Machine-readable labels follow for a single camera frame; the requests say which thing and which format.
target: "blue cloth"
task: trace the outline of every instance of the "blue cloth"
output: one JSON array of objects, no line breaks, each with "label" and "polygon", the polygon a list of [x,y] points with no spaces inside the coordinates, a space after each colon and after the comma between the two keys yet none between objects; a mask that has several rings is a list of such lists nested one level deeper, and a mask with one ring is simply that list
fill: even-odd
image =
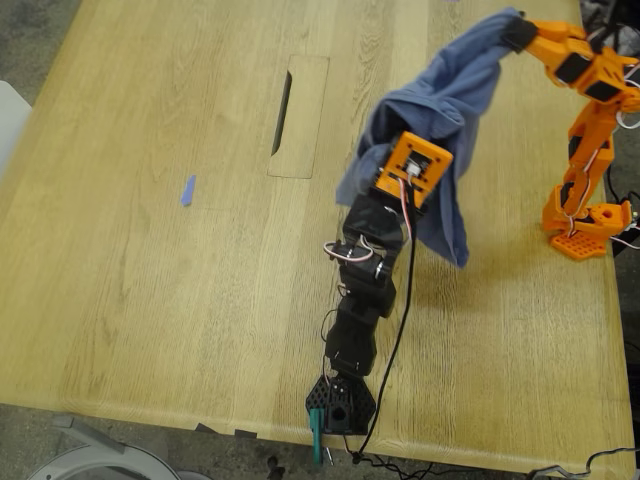
[{"label": "blue cloth", "polygon": [[458,267],[467,263],[457,181],[471,162],[480,115],[489,107],[500,76],[499,60],[511,51],[500,37],[515,16],[516,10],[506,8],[482,20],[442,49],[413,82],[382,98],[338,186],[338,203],[351,205],[359,193],[367,192],[397,134],[408,130],[436,141],[453,154],[453,162],[428,199],[417,236]]}]

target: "orange servo bracket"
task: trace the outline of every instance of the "orange servo bracket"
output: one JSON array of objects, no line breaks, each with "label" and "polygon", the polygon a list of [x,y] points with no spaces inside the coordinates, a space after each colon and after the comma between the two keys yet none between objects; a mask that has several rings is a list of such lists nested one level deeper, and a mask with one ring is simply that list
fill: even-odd
[{"label": "orange servo bracket", "polygon": [[514,21],[505,38],[545,65],[547,76],[590,101],[569,129],[569,168],[542,213],[551,245],[574,259],[604,255],[606,244],[631,222],[631,204],[588,206],[614,158],[613,130],[621,113],[640,111],[640,90],[627,85],[635,58],[609,47],[595,53],[584,30],[565,22]]},{"label": "orange servo bracket", "polygon": [[403,132],[395,144],[387,163],[380,169],[375,186],[396,198],[400,198],[398,179],[409,181],[407,168],[416,165],[419,173],[411,177],[414,205],[420,208],[440,177],[451,164],[453,155],[444,148],[410,132]]}]

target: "white wire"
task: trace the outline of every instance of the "white wire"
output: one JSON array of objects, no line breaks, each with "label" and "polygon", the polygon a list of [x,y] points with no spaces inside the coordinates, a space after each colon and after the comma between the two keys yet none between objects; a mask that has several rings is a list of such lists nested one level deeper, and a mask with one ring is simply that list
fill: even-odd
[{"label": "white wire", "polygon": [[593,165],[593,162],[595,161],[595,159],[598,156],[599,152],[600,152],[600,149],[599,148],[596,149],[593,152],[593,154],[591,155],[591,158],[589,159],[587,164],[582,169],[582,172],[585,175],[587,175],[587,185],[585,186],[584,190],[582,191],[582,195],[580,196],[580,203],[578,203],[578,208],[576,209],[575,212],[573,212],[572,215],[569,215],[568,213],[563,212],[564,216],[569,219],[569,231],[567,232],[567,237],[571,237],[574,234],[574,232],[576,231],[574,219],[576,218],[576,215],[578,215],[580,213],[580,211],[582,210],[582,204],[584,203],[585,197],[587,196],[587,192],[589,191],[589,188],[591,187],[591,179],[589,178],[588,173],[589,173],[589,170],[591,169],[591,165]]},{"label": "white wire", "polygon": [[635,130],[636,128],[640,127],[640,122],[633,125],[627,125],[626,123],[624,123],[622,112],[616,113],[616,120],[618,121],[618,125],[620,125],[622,128],[626,128],[627,130]]},{"label": "white wire", "polygon": [[351,262],[351,263],[365,262],[365,261],[369,260],[371,257],[373,257],[373,248],[371,248],[369,246],[369,244],[367,243],[367,239],[364,238],[364,235],[360,235],[360,243],[362,243],[362,246],[364,248],[369,250],[369,253],[367,253],[363,257],[356,257],[356,258],[345,257],[344,255],[340,255],[338,253],[335,253],[335,252],[332,252],[331,250],[329,250],[329,247],[335,245],[335,242],[325,242],[325,244],[322,246],[322,248],[324,249],[324,251],[325,251],[325,253],[327,255],[329,255],[329,256],[331,256],[333,258],[337,258],[339,260],[344,260],[345,262]]},{"label": "white wire", "polygon": [[631,70],[629,70],[627,72],[627,74],[624,76],[624,79],[627,80],[627,78],[629,78],[631,75],[633,75],[634,73],[636,73],[638,71],[638,69],[640,68],[640,62],[636,63],[633,68]]},{"label": "white wire", "polygon": [[611,240],[613,240],[614,242],[622,243],[623,245],[626,245],[629,248],[633,248],[634,250],[640,250],[640,247],[636,245],[631,245],[630,243],[627,243],[624,240],[619,239],[618,237],[611,237]]},{"label": "white wire", "polygon": [[398,178],[398,183],[400,184],[400,203],[402,203],[402,214],[404,215],[404,223],[407,225],[407,235],[409,235],[409,239],[411,239],[411,223],[409,222],[409,215],[407,213],[404,181],[401,178]]},{"label": "white wire", "polygon": [[594,30],[593,32],[591,32],[591,35],[589,35],[587,37],[587,42],[590,42],[597,34],[599,34],[602,30],[604,30],[604,27],[600,27],[598,30]]},{"label": "white wire", "polygon": [[[640,62],[636,63],[633,68],[631,70],[629,70],[627,72],[627,74],[624,76],[624,81],[625,83],[630,83],[631,85],[633,85],[636,88],[640,88],[640,84],[638,84],[638,82],[635,82],[633,80],[629,80],[629,78],[636,73],[636,71],[640,68]],[[617,112],[616,113],[616,120],[618,121],[618,125],[620,125],[622,128],[625,128],[627,130],[635,130],[636,128],[640,127],[640,122],[635,123],[633,125],[627,125],[626,123],[624,123],[624,116],[622,114],[622,112]]]}]

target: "black cable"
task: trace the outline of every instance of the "black cable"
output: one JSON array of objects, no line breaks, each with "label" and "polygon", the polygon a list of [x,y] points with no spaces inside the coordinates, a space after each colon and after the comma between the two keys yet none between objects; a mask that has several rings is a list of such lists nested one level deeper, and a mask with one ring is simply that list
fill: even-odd
[{"label": "black cable", "polygon": [[430,472],[433,475],[446,475],[447,473],[469,473],[469,472],[478,472],[479,470],[476,468],[450,468],[448,470],[442,470],[441,472]]},{"label": "black cable", "polygon": [[629,193],[627,193],[627,197],[633,195],[634,197],[636,197],[638,200],[640,200],[640,195],[638,195],[637,192],[633,191],[633,190],[629,190]]},{"label": "black cable", "polygon": [[629,342],[629,341],[627,341],[627,340],[625,340],[625,341],[624,341],[624,344],[625,344],[625,345],[629,345],[630,347],[635,348],[637,352],[640,352],[640,347],[638,347],[636,344],[631,343],[631,342]]},{"label": "black cable", "polygon": [[526,480],[532,480],[539,475],[549,475],[550,473],[559,473],[563,477],[570,478],[570,479],[586,478],[589,475],[591,475],[591,463],[601,455],[613,455],[614,453],[619,453],[619,452],[637,452],[639,450],[640,448],[636,448],[636,447],[620,447],[620,448],[614,448],[613,450],[603,450],[601,452],[594,453],[587,459],[584,472],[571,473],[571,472],[567,472],[560,465],[552,465],[550,467],[531,470],[527,474]]},{"label": "black cable", "polygon": [[402,333],[404,332],[404,326],[407,323],[407,316],[409,314],[409,308],[411,306],[411,290],[413,289],[413,265],[415,263],[416,256],[416,212],[415,212],[415,203],[413,198],[413,187],[411,184],[408,185],[407,188],[408,197],[409,197],[409,208],[407,209],[407,215],[409,216],[409,222],[411,223],[411,252],[409,254],[409,278],[407,279],[407,297],[405,300],[404,313],[402,314],[402,320],[400,321],[400,327],[398,328],[398,335],[396,337],[396,343],[393,346],[393,350],[391,352],[391,356],[389,357],[389,362],[387,363],[387,368],[384,372],[384,376],[382,377],[382,383],[380,384],[380,390],[378,391],[378,401],[376,405],[376,411],[373,415],[373,422],[371,422],[371,428],[369,428],[369,433],[367,433],[364,442],[360,446],[360,449],[353,453],[353,462],[359,463],[359,461],[363,458],[362,452],[367,447],[369,440],[371,439],[371,434],[373,430],[376,428],[376,423],[378,422],[378,416],[380,415],[380,406],[382,405],[382,396],[384,394],[384,388],[387,385],[387,380],[389,379],[389,373],[391,372],[391,367],[393,366],[393,361],[396,358],[396,354],[398,353],[398,347],[400,346],[400,340],[402,340]]},{"label": "black cable", "polygon": [[611,195],[613,195],[613,198],[616,199],[616,203],[620,204],[620,197],[616,193],[615,189],[613,188],[613,183],[611,182],[611,165],[609,165],[609,168],[607,168],[607,184],[609,185],[609,191],[611,192]]}]

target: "wire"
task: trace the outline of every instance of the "wire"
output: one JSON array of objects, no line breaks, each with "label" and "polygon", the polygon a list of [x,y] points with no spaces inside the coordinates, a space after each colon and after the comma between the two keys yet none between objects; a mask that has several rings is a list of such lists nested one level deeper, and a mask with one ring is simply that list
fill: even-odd
[{"label": "wire", "polygon": [[587,459],[584,472],[571,473],[571,472],[567,472],[560,465],[552,465],[550,467],[531,470],[527,474],[526,479],[531,480],[536,478],[539,475],[549,475],[550,473],[559,473],[563,477],[570,478],[570,479],[586,478],[589,475],[591,475],[591,463],[601,455],[613,455],[614,453],[619,453],[619,452],[637,452],[639,450],[640,448],[636,448],[636,447],[621,447],[621,448],[614,448],[613,450],[603,450],[602,452],[594,453]]},{"label": "wire", "polygon": [[337,311],[338,311],[337,308],[332,308],[327,313],[325,313],[324,318],[322,319],[322,326],[320,327],[320,338],[322,338],[322,341],[324,343],[327,343],[327,336],[324,334],[324,324],[327,322],[327,318],[329,317],[329,315],[332,312],[337,312]]},{"label": "wire", "polygon": [[633,248],[634,250],[640,250],[640,247],[636,246],[636,245],[631,245],[628,242],[625,242],[624,240],[619,239],[618,237],[610,237],[611,240],[613,240],[614,242],[618,242],[621,243],[623,245],[626,245],[629,248]]},{"label": "wire", "polygon": [[326,242],[322,248],[324,249],[325,253],[333,258],[337,258],[339,260],[343,260],[345,262],[351,262],[351,263],[356,263],[356,262],[365,262],[367,260],[369,260],[371,257],[373,257],[373,248],[371,248],[369,246],[369,244],[367,243],[367,239],[364,238],[364,235],[360,235],[360,243],[362,243],[362,246],[364,248],[366,248],[367,250],[369,250],[369,253],[367,253],[365,256],[363,257],[345,257],[344,255],[340,255],[336,252],[333,252],[331,250],[329,250],[329,247],[333,247],[336,243],[335,242]]},{"label": "wire", "polygon": [[627,193],[627,197],[630,196],[630,195],[633,195],[638,200],[640,200],[640,195],[637,192],[634,192],[633,190],[629,190],[629,193]]},{"label": "wire", "polygon": [[635,348],[635,349],[636,349],[636,351],[640,352],[640,347],[638,347],[635,343],[631,343],[631,342],[629,342],[628,340],[625,340],[625,341],[624,341],[624,344],[625,344],[625,345],[629,345],[630,347]]},{"label": "wire", "polygon": [[622,128],[626,128],[627,130],[635,130],[636,128],[640,127],[640,122],[634,123],[633,125],[627,125],[626,123],[624,123],[622,112],[616,113],[616,120],[618,121],[618,125],[620,125]]},{"label": "wire", "polygon": [[615,198],[616,203],[620,204],[620,197],[616,193],[615,189],[613,188],[613,183],[611,182],[611,165],[609,165],[609,168],[607,168],[607,184],[609,185],[609,191],[611,192],[611,195],[613,195],[613,198]]},{"label": "wire", "polygon": [[407,198],[404,190],[404,180],[398,178],[400,184],[400,203],[402,204],[402,214],[404,215],[404,223],[407,225],[407,235],[411,238],[411,223],[409,222],[409,215],[407,214]]},{"label": "wire", "polygon": [[378,417],[380,415],[380,406],[382,405],[382,396],[384,395],[384,388],[387,385],[387,380],[389,379],[389,373],[391,372],[391,367],[393,366],[393,361],[396,358],[396,354],[398,353],[398,348],[400,347],[400,341],[402,340],[402,333],[404,332],[404,327],[407,323],[407,316],[409,314],[409,308],[411,307],[411,290],[413,289],[413,267],[415,263],[415,255],[416,255],[416,242],[415,242],[415,209],[414,209],[414,197],[413,197],[413,187],[409,185],[409,224],[411,226],[411,251],[409,253],[409,273],[407,278],[407,296],[404,304],[404,313],[402,314],[402,320],[400,321],[400,327],[398,328],[398,335],[396,336],[396,343],[393,346],[393,350],[391,352],[391,356],[389,357],[389,362],[387,363],[387,368],[382,377],[382,383],[380,384],[380,390],[378,391],[378,401],[376,404],[376,411],[373,415],[373,422],[371,423],[371,428],[369,428],[369,433],[362,442],[360,449],[353,453],[354,461],[357,459],[361,459],[362,452],[367,447],[369,440],[371,439],[371,435],[376,428],[376,423],[378,422]]},{"label": "wire", "polygon": [[322,376],[324,377],[324,381],[327,382],[327,386],[329,386],[329,376],[327,375],[327,371],[324,368],[324,364],[325,364],[325,357],[324,356],[324,352],[322,353]]}]

